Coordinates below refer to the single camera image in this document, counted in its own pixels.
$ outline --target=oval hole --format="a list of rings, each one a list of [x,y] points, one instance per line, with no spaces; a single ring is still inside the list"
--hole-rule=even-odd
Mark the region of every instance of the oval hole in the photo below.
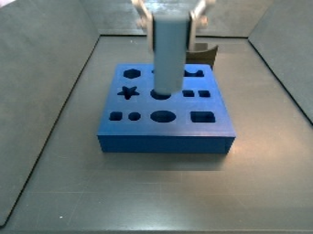
[[[177,115],[169,111],[157,111],[151,114],[150,118],[155,122],[173,122],[177,119]]]

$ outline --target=rectangular hole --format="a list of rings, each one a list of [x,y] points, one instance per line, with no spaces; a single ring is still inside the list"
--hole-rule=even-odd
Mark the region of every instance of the rectangular hole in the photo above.
[[[192,97],[194,97],[194,92],[193,92],[193,90],[184,90],[182,95],[184,95],[184,97],[192,98]]]
[[[200,97],[209,98],[210,97],[210,91],[209,90],[200,90]]]
[[[216,122],[216,116],[213,112],[192,112],[193,122]]]

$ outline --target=gray table surface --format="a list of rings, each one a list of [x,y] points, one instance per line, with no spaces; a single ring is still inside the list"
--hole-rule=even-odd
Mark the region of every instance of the gray table surface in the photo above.
[[[221,46],[230,153],[102,153],[115,66],[151,62],[145,38],[102,37],[3,231],[313,230],[312,125],[248,40],[200,40]]]

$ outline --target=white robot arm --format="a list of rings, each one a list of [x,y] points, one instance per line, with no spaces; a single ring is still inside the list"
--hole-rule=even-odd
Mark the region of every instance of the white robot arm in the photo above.
[[[154,91],[169,95],[182,89],[186,51],[196,51],[196,31],[206,27],[206,11],[216,0],[201,0],[189,14],[154,15],[143,0],[133,0],[141,19],[137,24],[147,30],[150,50],[154,52]]]

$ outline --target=shape hole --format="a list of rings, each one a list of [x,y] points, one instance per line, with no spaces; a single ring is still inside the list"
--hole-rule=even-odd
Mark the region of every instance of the shape hole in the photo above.
[[[200,93],[200,97],[202,97],[202,98],[209,98],[210,97],[209,90],[200,90],[198,93]]]
[[[177,119],[177,115],[169,111],[157,111],[151,114],[150,118],[155,122],[173,122]]]
[[[194,73],[185,70],[184,77],[205,77],[205,73],[204,73],[204,71],[201,69]]]
[[[194,92],[193,92],[193,90],[184,90],[182,95],[184,95],[184,97],[192,98],[192,97],[194,97]]]
[[[110,120],[111,121],[121,121],[121,119],[122,119],[122,112],[113,112],[110,114]]]
[[[123,72],[123,77],[129,79],[138,78],[142,75],[142,72],[138,69],[129,69]]]
[[[118,93],[118,95],[123,96],[126,100],[130,100],[133,96],[139,95],[139,92],[137,92],[135,90],[137,90],[137,86],[134,86],[133,88],[123,86],[122,91]]]
[[[193,122],[216,122],[216,116],[213,112],[192,112]]]
[[[151,90],[150,95],[155,100],[166,100],[166,99],[169,99],[172,97],[170,94],[169,95],[162,95],[155,90]]]
[[[138,112],[131,112],[131,113],[129,114],[129,119],[130,119],[131,121],[138,121],[138,120],[141,119],[141,114],[139,114]]]

